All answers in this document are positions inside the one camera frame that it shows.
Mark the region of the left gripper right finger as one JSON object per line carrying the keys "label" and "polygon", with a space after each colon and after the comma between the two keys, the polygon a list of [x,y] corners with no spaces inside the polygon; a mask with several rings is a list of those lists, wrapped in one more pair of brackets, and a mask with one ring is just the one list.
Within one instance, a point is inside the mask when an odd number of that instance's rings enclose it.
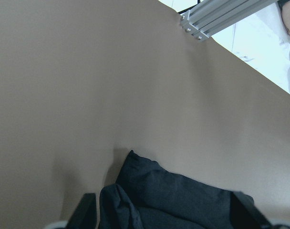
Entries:
{"label": "left gripper right finger", "polygon": [[234,229],[273,229],[270,221],[257,209],[251,198],[242,192],[232,192],[230,222]]}

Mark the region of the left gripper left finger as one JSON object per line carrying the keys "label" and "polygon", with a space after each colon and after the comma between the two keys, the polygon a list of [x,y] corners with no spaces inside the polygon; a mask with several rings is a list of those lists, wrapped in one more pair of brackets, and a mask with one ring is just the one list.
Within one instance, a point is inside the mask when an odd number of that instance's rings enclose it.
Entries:
{"label": "left gripper left finger", "polygon": [[96,194],[85,193],[65,229],[95,229],[97,224]]}

